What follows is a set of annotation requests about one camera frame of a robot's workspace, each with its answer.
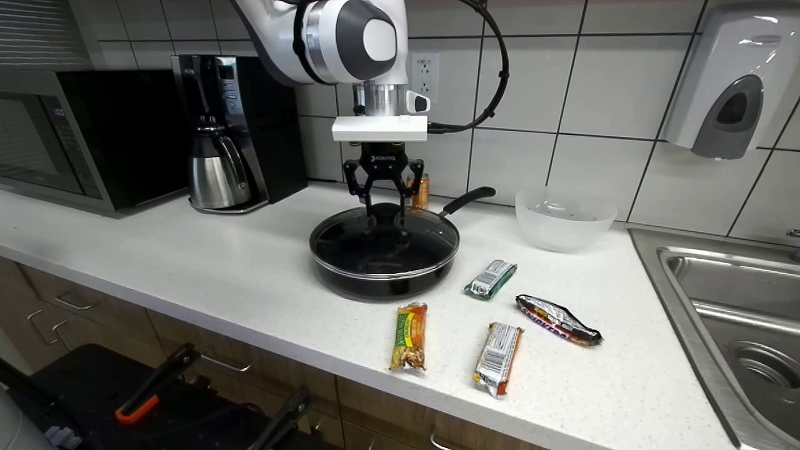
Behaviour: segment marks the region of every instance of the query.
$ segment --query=wall tile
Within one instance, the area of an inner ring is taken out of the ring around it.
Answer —
[[[335,116],[335,88],[327,85],[301,85],[295,88],[301,116]]]
[[[98,68],[127,71],[137,68],[131,42],[101,42],[101,55],[95,61]]]
[[[330,127],[330,118],[301,118],[305,170],[317,180],[343,180],[343,153]]]
[[[477,131],[471,188],[497,190],[493,202],[516,202],[516,193],[542,188],[555,136]]]
[[[777,110],[776,110],[772,120],[765,122],[762,136],[758,140],[761,147],[776,147],[777,145],[777,138],[781,138],[782,127],[787,125],[787,120],[791,120],[791,116],[792,116],[792,110],[795,110],[795,105],[800,100],[800,72],[797,72],[795,82],[791,85],[791,90],[792,93],[781,96],[781,103],[777,103]]]
[[[170,40],[161,0],[120,0],[131,40]]]
[[[761,6],[761,0],[707,0],[706,6],[706,13],[702,13],[702,20],[700,20],[700,32],[706,31],[710,15],[718,10],[718,8],[730,8],[730,6]]]
[[[795,110],[792,122],[786,127],[781,147],[800,150],[800,107]]]
[[[483,20],[461,0],[408,0],[411,36],[481,36]]]
[[[248,28],[243,25],[243,20],[236,13],[230,0],[211,0],[211,10],[212,10],[212,17],[215,17],[221,40],[250,37]]]
[[[337,85],[335,100],[337,100],[341,116],[353,116],[353,107],[356,107],[353,85]]]
[[[580,40],[562,131],[655,138],[691,37]]]
[[[487,127],[516,131],[558,131],[558,118],[566,100],[570,62],[576,53],[573,37],[511,37],[511,82],[497,116]],[[501,50],[490,40],[481,66],[481,105],[486,107],[497,88]]]
[[[180,40],[176,55],[221,55],[217,40]]]
[[[702,0],[591,0],[583,32],[693,32]]]
[[[443,122],[471,122],[477,88],[481,40],[418,40],[412,53],[437,61],[440,78],[432,88],[430,118]]]
[[[173,46],[170,42],[131,42],[136,62],[142,71],[168,71],[173,68]]]
[[[743,161],[706,161],[657,145],[631,221],[726,235],[765,157],[755,150]]]
[[[211,0],[163,0],[173,40],[215,40]]]
[[[503,36],[570,36],[578,32],[583,0],[490,0],[490,13]]]
[[[558,138],[551,188],[578,197],[597,197],[627,221],[652,143]]]
[[[91,40],[127,40],[123,13],[116,0],[70,0],[78,28]]]
[[[750,195],[732,235],[792,243],[786,232],[800,231],[800,153],[776,153]]]
[[[253,40],[221,40],[221,55],[243,55],[243,58],[255,58]]]
[[[432,195],[457,197],[466,193],[471,167],[471,136],[473,132],[430,136],[428,143],[405,145],[411,161],[425,161]]]

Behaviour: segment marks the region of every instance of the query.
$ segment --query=black frying pan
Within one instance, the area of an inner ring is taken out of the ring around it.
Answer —
[[[327,217],[310,235],[310,251],[327,280],[357,293],[405,295],[430,288],[452,266],[461,246],[457,228],[448,216],[468,202],[493,197],[493,188],[477,188],[448,202],[440,216],[430,210],[405,210],[398,205],[373,205]]]

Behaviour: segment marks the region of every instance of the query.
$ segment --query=stainless steel sink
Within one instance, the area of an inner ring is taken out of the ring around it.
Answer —
[[[631,235],[732,442],[800,450],[800,262],[792,251]]]

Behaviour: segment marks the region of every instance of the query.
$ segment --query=black cable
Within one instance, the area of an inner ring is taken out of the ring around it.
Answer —
[[[503,37],[503,32],[501,32],[497,20],[496,20],[493,13],[486,8],[486,0],[462,0],[462,2],[466,2],[468,8],[473,8],[473,10],[483,17],[486,25],[490,25],[490,31],[493,31],[493,36],[496,36],[496,40],[497,40],[497,46],[501,46],[501,61],[503,61],[501,85],[497,85],[490,105],[487,105],[473,122],[468,122],[468,125],[430,122],[430,125],[428,125],[428,132],[430,132],[430,136],[473,131],[473,127],[483,125],[486,120],[496,118],[496,110],[497,110],[497,105],[501,105],[501,100],[503,100],[503,96],[505,96],[508,78],[511,78],[511,75],[508,75],[508,72],[511,72],[511,61],[508,61],[505,37]]]

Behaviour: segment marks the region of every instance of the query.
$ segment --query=coffee maker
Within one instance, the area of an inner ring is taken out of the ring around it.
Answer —
[[[257,58],[180,55],[173,71],[196,131],[196,210],[246,216],[307,185],[295,90]]]

